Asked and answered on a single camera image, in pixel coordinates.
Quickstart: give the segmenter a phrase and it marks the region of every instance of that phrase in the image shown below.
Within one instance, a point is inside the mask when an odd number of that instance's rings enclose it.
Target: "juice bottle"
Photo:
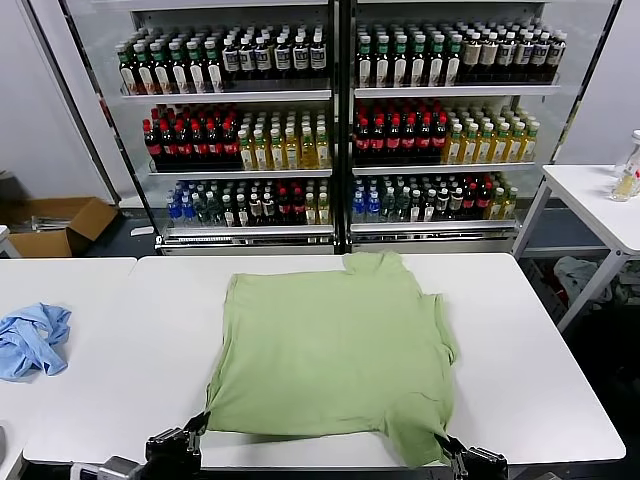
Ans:
[[[478,135],[478,124],[471,122],[467,136],[460,141],[460,153],[458,154],[458,163],[469,165],[473,163],[474,154],[476,152],[476,137]]]
[[[509,124],[502,122],[498,126],[498,134],[493,137],[491,146],[489,147],[489,153],[487,154],[489,163],[501,163],[503,161],[502,157],[504,156],[509,137]]]
[[[518,161],[518,152],[520,151],[523,137],[524,123],[516,122],[513,128],[513,134],[511,135],[511,138],[507,140],[507,146],[504,149],[504,156],[502,157],[503,162],[515,163]]]
[[[536,136],[539,128],[540,122],[531,122],[529,124],[529,131],[518,152],[519,162],[533,162],[533,150],[536,148]]]
[[[318,154],[313,144],[311,127],[302,128],[302,148],[300,149],[300,163],[302,168],[318,168]]]
[[[488,163],[489,148],[493,137],[493,123],[485,123],[482,135],[478,135],[473,163]]]
[[[298,138],[293,127],[287,127],[285,130],[286,143],[285,150],[287,152],[287,163],[291,170],[299,168],[300,151],[298,150]]]
[[[460,136],[462,133],[462,125],[456,123],[451,131],[451,136],[447,139],[447,143],[443,149],[441,163],[443,165],[454,165],[460,151]]]

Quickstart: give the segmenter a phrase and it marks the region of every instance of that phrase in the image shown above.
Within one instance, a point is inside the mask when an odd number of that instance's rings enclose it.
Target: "bottle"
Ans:
[[[489,149],[493,140],[493,124],[485,123],[482,126],[482,134],[476,140],[476,152],[472,163],[489,163]]]
[[[518,162],[533,162],[533,151],[536,148],[536,137],[539,128],[540,122],[531,122],[529,124],[527,136],[522,141],[520,151],[518,152]]]
[[[513,57],[513,82],[524,82],[527,80],[529,62],[533,53],[533,33],[527,32],[520,43],[516,46],[516,53]]]
[[[493,199],[489,202],[489,206],[485,208],[482,218],[485,220],[498,220],[500,218],[500,210],[502,209],[502,203],[504,200],[504,188],[496,188]]]
[[[136,53],[136,62],[134,68],[138,70],[138,75],[142,80],[144,92],[147,95],[155,95],[156,91],[156,79],[155,74],[152,73],[152,62],[149,60],[146,52],[146,47],[142,43],[136,43],[133,46],[133,51]]]
[[[444,35],[435,35],[433,37],[433,45],[431,46],[431,55],[429,57],[429,87],[437,87],[440,84],[440,74],[442,72],[442,50],[444,45]]]
[[[511,187],[509,189],[509,196],[502,203],[502,208],[500,209],[500,213],[498,214],[498,219],[508,220],[510,218],[513,218],[513,211],[516,209],[517,197],[518,197],[518,189],[516,187]]]
[[[473,163],[473,159],[476,152],[476,137],[478,135],[478,124],[471,122],[469,123],[469,128],[467,131],[467,135],[462,139],[460,145],[460,156],[458,157],[458,163],[463,165],[470,165]]]
[[[451,130],[451,138],[447,140],[442,153],[443,165],[455,165],[460,151],[460,134],[462,133],[462,125],[456,123]]]
[[[416,35],[413,46],[413,58],[411,59],[411,86],[419,87],[422,85],[422,75],[425,63],[424,35]]]
[[[489,153],[487,153],[489,163],[502,163],[504,161],[504,153],[507,149],[509,137],[509,124],[502,122],[498,127],[498,134],[493,137]]]
[[[515,38],[515,32],[508,32],[505,40],[498,46],[492,77],[494,82],[507,83],[511,80],[511,66],[516,51]]]
[[[358,87],[367,88],[371,79],[371,37],[364,35],[360,37],[360,51],[356,56],[358,66]]]
[[[309,46],[300,35],[293,46],[293,68],[298,78],[306,78],[309,74]]]
[[[402,87],[405,83],[405,73],[407,69],[407,36],[398,35],[396,37],[396,50],[392,58],[393,64],[393,86]]]
[[[233,83],[238,79],[240,72],[240,54],[229,37],[224,39],[224,50],[222,50],[222,62],[229,82]]]
[[[380,221],[393,222],[396,197],[393,194],[393,187],[387,187],[387,193],[382,197],[380,204]]]
[[[518,153],[524,140],[524,127],[524,122],[515,123],[511,138],[507,140],[507,145],[504,149],[503,162],[516,163],[518,161]]]
[[[134,62],[131,55],[129,55],[127,45],[124,43],[116,45],[116,53],[118,55],[118,60],[120,60],[120,65],[118,66],[120,69],[120,76],[127,88],[127,93],[129,95],[145,93],[143,92],[144,85],[142,84],[142,79],[140,78],[138,71],[133,67]]]
[[[444,74],[444,86],[452,87],[458,79],[458,70],[460,67],[460,49],[462,48],[462,35],[455,34],[451,36],[451,44],[449,53],[445,57],[444,65],[446,67]]]
[[[171,42],[169,50],[171,52],[171,70],[176,81],[176,85],[172,87],[172,90],[181,94],[191,93],[189,90],[191,74],[189,73],[187,62],[182,58],[180,43]]]
[[[474,32],[471,39],[465,43],[464,55],[460,72],[460,83],[475,83],[478,70],[478,60],[480,59],[480,32]]]
[[[287,127],[285,130],[286,143],[285,149],[287,153],[287,164],[291,170],[296,170],[299,167],[300,152],[298,149],[298,138],[296,137],[293,127]]]
[[[302,168],[318,168],[318,154],[313,143],[311,127],[302,128],[302,148],[300,149],[300,163]]]
[[[544,68],[543,81],[545,83],[553,83],[556,76],[556,71],[564,55],[564,51],[567,48],[567,34],[564,32],[558,32],[553,37],[553,43],[549,47],[549,53],[547,55],[547,61]]]

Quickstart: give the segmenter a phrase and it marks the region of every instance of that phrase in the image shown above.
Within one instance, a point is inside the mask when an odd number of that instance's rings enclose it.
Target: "refrigerator shelf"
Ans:
[[[354,175],[420,175],[426,173],[506,172],[536,168],[534,162],[483,163],[472,165],[403,165],[381,167],[353,167]]]
[[[331,169],[317,170],[242,170],[212,172],[171,172],[149,173],[149,177],[157,179],[177,180],[242,180],[255,178],[328,178]]]

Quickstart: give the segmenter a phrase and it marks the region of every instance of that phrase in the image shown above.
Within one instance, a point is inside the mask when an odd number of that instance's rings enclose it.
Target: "crumpled blue shirt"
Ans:
[[[32,367],[55,375],[67,362],[51,348],[69,336],[71,312],[55,305],[36,303],[0,320],[0,378],[16,380]]]

